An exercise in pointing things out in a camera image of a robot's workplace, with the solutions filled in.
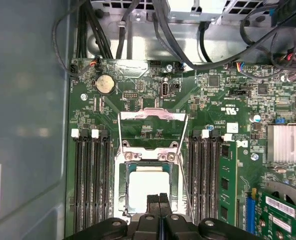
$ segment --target motherboard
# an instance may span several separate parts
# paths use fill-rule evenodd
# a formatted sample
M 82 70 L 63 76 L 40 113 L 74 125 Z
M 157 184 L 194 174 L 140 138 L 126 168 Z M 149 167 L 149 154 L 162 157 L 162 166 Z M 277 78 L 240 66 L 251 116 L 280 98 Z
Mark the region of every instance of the motherboard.
M 296 73 L 261 80 L 233 64 L 201 72 L 102 59 L 71 78 L 68 121 L 66 236 L 110 217 L 130 222 L 147 195 L 166 193 L 195 224 L 296 239 Z

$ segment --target screw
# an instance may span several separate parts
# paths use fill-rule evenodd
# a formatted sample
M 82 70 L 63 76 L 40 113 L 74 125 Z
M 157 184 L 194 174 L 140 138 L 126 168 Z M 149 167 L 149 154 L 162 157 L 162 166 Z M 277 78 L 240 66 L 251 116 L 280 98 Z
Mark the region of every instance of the screw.
M 264 226 L 266 226 L 266 223 L 263 219 L 259 220 L 259 225 L 263 228 Z
M 204 222 L 207 226 L 209 227 L 213 227 L 214 226 L 214 222 L 213 221 L 210 221 L 210 220 L 207 220 Z
M 179 219 L 179 216 L 178 215 L 171 215 L 170 217 L 172 220 L 178 220 Z
M 141 19 L 141 15 L 140 14 L 136 14 L 136 21 L 140 21 L 140 19 Z
M 166 66 L 166 71 L 167 71 L 168 73 L 170 73 L 170 72 L 172 72 L 172 70 L 173 70 L 172 65 L 168 64 L 168 65 Z
M 279 240 L 283 240 L 283 235 L 282 235 L 281 232 L 276 231 L 276 236 L 277 236 L 277 238 L 278 238 Z
M 81 98 L 82 101 L 85 101 L 85 100 L 88 99 L 88 95 L 86 95 L 85 93 L 83 93 L 83 94 L 81 94 L 80 98 Z
M 176 159 L 176 156 L 173 153 L 168 153 L 167 160 L 168 161 L 174 161 Z
M 256 154 L 256 153 L 253 153 L 253 154 L 251 154 L 250 159 L 253 160 L 253 161 L 257 161 L 259 159 L 259 155 Z
M 125 158 L 126 160 L 128 160 L 128 161 L 131 160 L 132 157 L 133 157 L 132 152 L 126 152 L 126 153 L 124 154 L 124 158 Z
M 115 221 L 115 222 L 112 223 L 112 225 L 113 225 L 113 226 L 120 226 L 121 223 L 120 223 L 119 221 Z

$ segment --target integrated circuit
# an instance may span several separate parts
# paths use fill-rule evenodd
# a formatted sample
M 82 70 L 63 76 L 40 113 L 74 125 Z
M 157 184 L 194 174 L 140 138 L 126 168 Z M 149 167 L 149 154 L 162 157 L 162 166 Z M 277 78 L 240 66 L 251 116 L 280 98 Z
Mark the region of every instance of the integrated circuit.
M 258 95 L 267 95 L 268 94 L 268 84 L 260 83 L 258 84 Z
M 216 75 L 209 76 L 209 87 L 218 87 L 219 86 L 220 77 Z

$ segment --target chip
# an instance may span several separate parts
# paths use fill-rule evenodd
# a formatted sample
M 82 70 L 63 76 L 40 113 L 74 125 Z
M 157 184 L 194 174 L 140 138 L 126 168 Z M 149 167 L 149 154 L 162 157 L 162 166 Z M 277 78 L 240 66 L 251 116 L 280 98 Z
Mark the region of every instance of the chip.
M 229 181 L 227 179 L 221 179 L 221 186 L 223 189 L 228 190 Z
M 209 77 L 209 87 L 218 87 L 219 86 L 219 76 L 211 75 Z
M 222 148 L 221 148 L 221 155 L 222 155 L 223 157 L 228 157 L 228 156 L 229 156 L 229 146 L 222 145 Z
M 268 85 L 264 83 L 258 84 L 258 95 L 267 95 L 268 94 Z
M 191 104 L 191 110 L 198 110 L 198 104 Z
M 221 212 L 221 217 L 225 220 L 227 220 L 228 218 L 228 209 L 226 209 L 225 207 L 221 206 L 220 207 L 220 212 Z

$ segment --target capacitor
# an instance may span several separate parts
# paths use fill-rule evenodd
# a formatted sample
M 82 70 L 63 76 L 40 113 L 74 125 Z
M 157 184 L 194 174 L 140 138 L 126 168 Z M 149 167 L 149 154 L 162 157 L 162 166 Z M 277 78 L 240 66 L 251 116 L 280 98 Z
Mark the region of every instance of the capacitor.
M 214 130 L 214 126 L 210 125 L 210 124 L 207 124 L 206 129 L 209 130 L 209 131 L 212 131 L 212 130 Z
M 259 123 L 261 121 L 261 117 L 258 114 L 252 114 L 249 118 L 252 123 Z

